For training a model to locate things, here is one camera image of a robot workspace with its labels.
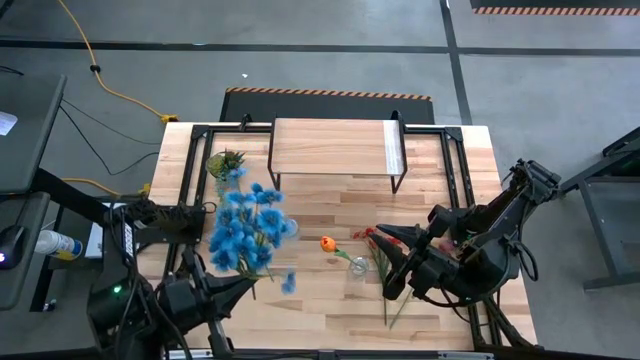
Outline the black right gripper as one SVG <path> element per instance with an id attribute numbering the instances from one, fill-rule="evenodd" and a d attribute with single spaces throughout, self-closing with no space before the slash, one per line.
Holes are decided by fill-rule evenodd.
<path id="1" fill-rule="evenodd" d="M 446 278 L 457 274 L 458 261 L 432 246 L 431 242 L 455 226 L 462 214 L 462 208 L 436 205 L 428 215 L 429 223 L 425 228 L 419 224 L 378 224 L 376 228 L 389 236 L 368 234 L 369 250 L 378 273 L 389 272 L 382 291 L 384 298 L 396 300 L 408 284 L 415 297 L 426 299 L 429 289 L 440 287 Z M 402 243 L 407 246 L 408 255 L 404 254 Z"/>

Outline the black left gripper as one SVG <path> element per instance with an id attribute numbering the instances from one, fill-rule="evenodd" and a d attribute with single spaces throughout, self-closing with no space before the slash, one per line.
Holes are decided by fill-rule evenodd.
<path id="1" fill-rule="evenodd" d="M 221 320 L 231 317 L 236 304 L 253 289 L 257 279 L 212 275 L 193 246 L 187 246 L 181 258 L 178 269 L 161 282 L 159 290 L 159 305 L 170 321 L 177 345 L 189 355 L 191 349 L 186 334 L 206 324 L 214 357 L 231 357 L 233 346 L 224 333 Z"/>

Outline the red artificial flower bunch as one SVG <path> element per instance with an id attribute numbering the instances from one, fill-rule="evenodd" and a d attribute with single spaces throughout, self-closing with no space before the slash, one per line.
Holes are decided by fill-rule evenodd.
<path id="1" fill-rule="evenodd" d="M 368 250 L 369 257 L 373 261 L 374 269 L 377 274 L 378 279 L 380 280 L 381 286 L 386 284 L 385 278 L 387 273 L 390 270 L 391 263 L 384 252 L 378 247 L 378 245 L 370 238 L 371 234 L 379 235 L 387 242 L 393 244 L 396 247 L 401 245 L 401 241 L 396 239 L 395 237 L 385 235 L 380 233 L 378 230 L 375 230 L 372 227 L 366 228 L 362 231 L 355 232 L 353 234 L 354 239 L 362 240 Z"/>

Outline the diamond-cut clear glass vase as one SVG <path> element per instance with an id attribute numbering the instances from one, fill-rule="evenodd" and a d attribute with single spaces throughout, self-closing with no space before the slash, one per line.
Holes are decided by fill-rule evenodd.
<path id="1" fill-rule="evenodd" d="M 363 279 L 369 272 L 369 261 L 364 256 L 353 257 L 349 260 L 349 279 Z"/>

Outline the dark pink artificial rose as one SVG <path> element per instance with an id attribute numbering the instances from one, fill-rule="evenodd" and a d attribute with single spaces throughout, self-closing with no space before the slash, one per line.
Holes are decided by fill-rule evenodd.
<path id="1" fill-rule="evenodd" d="M 450 241 L 450 240 L 437 240 L 436 241 L 436 248 L 438 248 L 439 250 L 441 250 L 442 252 L 444 252 L 446 255 L 450 255 L 453 251 L 454 251 L 454 244 Z M 391 324 L 389 325 L 389 329 L 392 329 L 394 327 L 394 325 L 396 324 L 396 322 L 399 320 L 400 315 L 402 314 L 404 308 L 406 307 L 406 304 L 411 300 L 411 298 L 413 297 L 412 292 L 408 291 L 406 296 L 404 297 L 399 309 L 397 310 L 396 314 L 394 315 Z"/>

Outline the orange artificial tulip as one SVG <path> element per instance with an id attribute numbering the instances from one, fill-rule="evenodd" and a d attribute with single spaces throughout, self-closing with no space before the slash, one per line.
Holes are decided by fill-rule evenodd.
<path id="1" fill-rule="evenodd" d="M 351 265 L 355 268 L 363 269 L 363 265 L 356 262 L 353 258 L 351 258 L 345 251 L 340 250 L 337 246 L 336 241 L 329 236 L 322 236 L 320 240 L 320 246 L 322 250 L 326 253 L 330 253 L 334 256 L 347 260 Z"/>

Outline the blue artificial flower bunch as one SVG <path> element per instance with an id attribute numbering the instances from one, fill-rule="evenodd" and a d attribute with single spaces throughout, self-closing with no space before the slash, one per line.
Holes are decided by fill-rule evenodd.
<path id="1" fill-rule="evenodd" d="M 278 207 L 284 201 L 280 191 L 259 183 L 243 190 L 240 181 L 245 174 L 246 169 L 239 167 L 216 179 L 221 204 L 215 212 L 209 240 L 211 263 L 222 273 L 278 281 L 282 293 L 292 294 L 296 290 L 296 273 L 287 270 L 278 275 L 272 262 L 275 252 L 298 236 L 299 226 Z"/>

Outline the potted green succulent plant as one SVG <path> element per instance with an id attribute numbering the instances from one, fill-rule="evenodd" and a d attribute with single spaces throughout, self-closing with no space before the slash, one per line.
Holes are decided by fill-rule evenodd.
<path id="1" fill-rule="evenodd" d="M 239 181 L 247 173 L 244 153 L 224 150 L 206 161 L 206 170 L 215 179 L 215 190 L 221 202 L 227 192 L 238 191 Z"/>

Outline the white printed cardboard box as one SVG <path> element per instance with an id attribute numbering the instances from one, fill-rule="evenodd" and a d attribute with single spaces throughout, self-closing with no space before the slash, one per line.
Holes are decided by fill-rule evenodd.
<path id="1" fill-rule="evenodd" d="M 91 260 L 102 259 L 105 251 L 113 247 L 111 228 L 109 226 L 103 227 L 98 223 L 92 223 L 84 257 Z"/>

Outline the black hazard-striped floor mat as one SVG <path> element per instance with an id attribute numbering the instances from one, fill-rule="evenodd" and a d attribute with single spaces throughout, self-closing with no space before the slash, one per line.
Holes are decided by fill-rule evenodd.
<path id="1" fill-rule="evenodd" d="M 435 123 L 428 95 L 346 90 L 230 87 L 225 90 L 219 120 L 254 122 L 283 118 L 387 119 L 397 110 L 408 124 Z"/>
<path id="2" fill-rule="evenodd" d="M 640 16 L 640 0 L 470 0 L 474 14 Z"/>

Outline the white spray can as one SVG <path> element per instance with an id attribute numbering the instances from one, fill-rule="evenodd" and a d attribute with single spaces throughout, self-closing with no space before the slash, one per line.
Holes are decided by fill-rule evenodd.
<path id="1" fill-rule="evenodd" d="M 41 230 L 34 251 L 63 261 L 73 261 L 83 250 L 83 244 L 52 230 Z"/>

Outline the black desk stand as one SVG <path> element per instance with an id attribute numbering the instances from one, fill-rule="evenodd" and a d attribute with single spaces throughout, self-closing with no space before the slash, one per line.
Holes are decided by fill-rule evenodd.
<path id="1" fill-rule="evenodd" d="M 82 310 L 88 315 L 115 314 L 121 307 L 123 296 L 121 294 L 115 294 L 113 287 L 126 283 L 128 271 L 126 269 L 126 253 L 122 250 L 117 217 L 113 214 L 113 209 L 67 184 L 63 179 L 44 169 L 38 169 L 36 171 L 30 189 L 34 192 L 48 194 L 51 200 L 59 205 L 61 210 L 70 210 L 92 223 L 98 223 L 103 227 L 109 226 L 111 228 L 114 247 L 105 251 L 102 258 L 100 276 L 97 277 L 87 289 L 88 297 L 85 303 L 78 305 L 76 309 L 78 311 Z M 86 249 L 87 243 L 80 242 L 83 244 L 83 250 L 81 255 L 76 259 L 84 257 Z M 47 255 L 43 256 L 44 262 L 30 305 L 32 311 L 39 312 L 44 312 L 48 309 L 45 305 L 45 300 L 49 291 L 53 271 L 56 270 L 59 265 L 65 262 L 71 262 L 59 260 Z"/>

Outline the grey metal table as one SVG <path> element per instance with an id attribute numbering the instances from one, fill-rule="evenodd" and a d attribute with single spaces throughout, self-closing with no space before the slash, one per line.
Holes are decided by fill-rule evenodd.
<path id="1" fill-rule="evenodd" d="M 640 283 L 640 266 L 625 251 L 640 246 L 640 126 L 602 150 L 601 159 L 561 185 L 577 190 L 594 230 L 608 275 L 588 280 L 586 290 Z"/>

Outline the grey desk top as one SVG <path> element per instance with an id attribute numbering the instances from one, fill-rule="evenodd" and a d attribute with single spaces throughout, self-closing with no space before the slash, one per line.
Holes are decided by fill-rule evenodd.
<path id="1" fill-rule="evenodd" d="M 0 136 L 0 194 L 21 194 L 31 187 L 60 105 L 67 77 L 0 77 L 0 111 L 18 118 Z"/>

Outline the silver metal bracket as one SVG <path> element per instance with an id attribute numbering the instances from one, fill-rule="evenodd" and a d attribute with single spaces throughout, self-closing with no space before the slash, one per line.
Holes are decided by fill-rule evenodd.
<path id="1" fill-rule="evenodd" d="M 215 357 L 210 349 L 195 349 L 190 350 L 189 355 L 181 349 L 170 350 L 168 352 L 169 360 L 215 360 Z"/>
<path id="2" fill-rule="evenodd" d="M 438 360 L 495 360 L 491 353 L 483 352 L 462 352 L 462 351 L 439 351 Z"/>

